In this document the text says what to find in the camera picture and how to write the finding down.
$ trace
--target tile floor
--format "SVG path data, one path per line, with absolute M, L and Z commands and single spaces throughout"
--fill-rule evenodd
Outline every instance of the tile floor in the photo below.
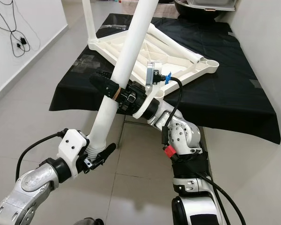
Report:
M 96 27 L 113 9 L 98 5 Z M 96 112 L 48 111 L 55 87 L 86 46 L 84 18 L 80 18 L 0 101 L 0 201 L 11 191 L 21 152 L 46 135 L 64 127 L 88 134 Z M 108 143 L 116 142 L 123 116 L 117 115 Z M 37 210 L 32 225 L 72 225 L 85 217 L 101 218 L 107 225 L 172 224 L 170 161 L 160 149 L 156 130 L 125 124 L 121 148 L 104 166 L 61 184 Z M 55 157 L 59 139 L 37 146 L 25 157 L 21 173 Z

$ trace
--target white pipe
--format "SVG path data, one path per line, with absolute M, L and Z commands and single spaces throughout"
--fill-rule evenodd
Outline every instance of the white pipe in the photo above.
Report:
M 98 42 L 90 0 L 82 0 L 86 28 L 88 30 L 88 44 Z
M 161 40 L 168 46 L 172 47 L 173 49 L 175 49 L 178 52 L 180 52 L 181 54 L 183 54 L 188 60 L 190 60 L 194 64 L 200 62 L 200 60 L 203 58 L 203 56 L 196 54 L 194 52 L 191 52 L 191 51 L 187 50 L 186 48 L 184 48 L 183 46 L 181 46 L 180 44 L 178 44 L 172 38 L 165 35 L 160 30 L 158 30 L 153 24 L 150 24 L 148 33 L 152 34 L 153 36 L 155 36 L 156 38 L 158 38 L 159 40 Z
M 111 76 L 111 79 L 123 88 L 129 81 L 157 3 L 158 0 L 139 0 L 137 4 L 123 49 Z M 107 97 L 103 98 L 92 130 L 88 135 L 90 143 L 87 153 L 90 159 L 94 159 L 98 153 L 105 149 L 106 137 L 117 109 L 118 103 Z

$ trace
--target black tablecloth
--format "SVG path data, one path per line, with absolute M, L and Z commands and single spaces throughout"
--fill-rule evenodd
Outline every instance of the black tablecloth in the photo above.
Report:
M 103 25 L 125 25 L 132 16 L 110 14 Z M 184 19 L 153 18 L 152 23 L 169 37 L 205 58 L 220 63 L 216 73 L 205 74 L 184 86 L 179 110 L 197 126 L 255 135 L 274 143 L 281 137 L 276 113 L 227 23 L 190 23 Z M 106 26 L 99 38 L 123 31 L 125 26 Z M 86 47 L 58 84 L 51 111 L 99 109 L 103 95 L 89 82 L 97 70 L 112 72 L 114 66 Z M 178 91 L 164 100 L 175 105 Z

